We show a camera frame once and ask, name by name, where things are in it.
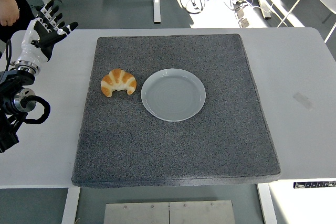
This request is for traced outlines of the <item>person's hand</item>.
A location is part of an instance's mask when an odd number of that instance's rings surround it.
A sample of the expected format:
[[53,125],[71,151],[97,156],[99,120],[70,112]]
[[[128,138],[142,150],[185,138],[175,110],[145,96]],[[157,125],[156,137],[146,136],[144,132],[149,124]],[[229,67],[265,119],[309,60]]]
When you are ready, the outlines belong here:
[[1,0],[1,25],[12,26],[19,19],[19,8],[15,0]]

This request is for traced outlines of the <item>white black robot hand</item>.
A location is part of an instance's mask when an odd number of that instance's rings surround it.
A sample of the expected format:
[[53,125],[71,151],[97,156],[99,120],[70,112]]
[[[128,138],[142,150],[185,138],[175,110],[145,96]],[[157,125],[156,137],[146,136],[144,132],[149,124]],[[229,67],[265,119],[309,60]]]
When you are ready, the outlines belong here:
[[59,6],[50,0],[31,20],[22,41],[22,53],[16,63],[28,62],[33,65],[48,62],[54,45],[65,39],[77,27],[77,22],[65,24]]

